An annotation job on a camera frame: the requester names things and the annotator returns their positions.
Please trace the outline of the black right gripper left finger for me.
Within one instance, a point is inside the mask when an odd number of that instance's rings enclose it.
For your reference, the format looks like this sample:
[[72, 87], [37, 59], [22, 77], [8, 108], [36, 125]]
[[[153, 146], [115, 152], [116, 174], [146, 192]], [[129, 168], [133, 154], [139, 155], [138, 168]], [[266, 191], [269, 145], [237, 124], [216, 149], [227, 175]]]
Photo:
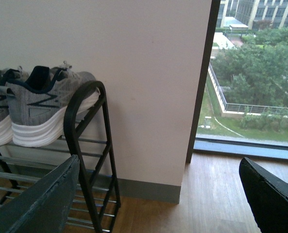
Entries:
[[72, 155], [0, 207], [0, 233], [61, 233], [74, 199], [79, 168], [78, 156]]

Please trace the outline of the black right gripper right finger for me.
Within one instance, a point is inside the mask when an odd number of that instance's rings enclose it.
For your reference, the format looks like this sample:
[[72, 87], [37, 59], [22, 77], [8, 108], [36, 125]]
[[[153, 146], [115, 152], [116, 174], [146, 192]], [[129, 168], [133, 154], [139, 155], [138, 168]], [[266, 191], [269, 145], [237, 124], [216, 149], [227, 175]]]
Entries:
[[262, 233], [288, 233], [288, 183], [244, 157], [239, 176]]

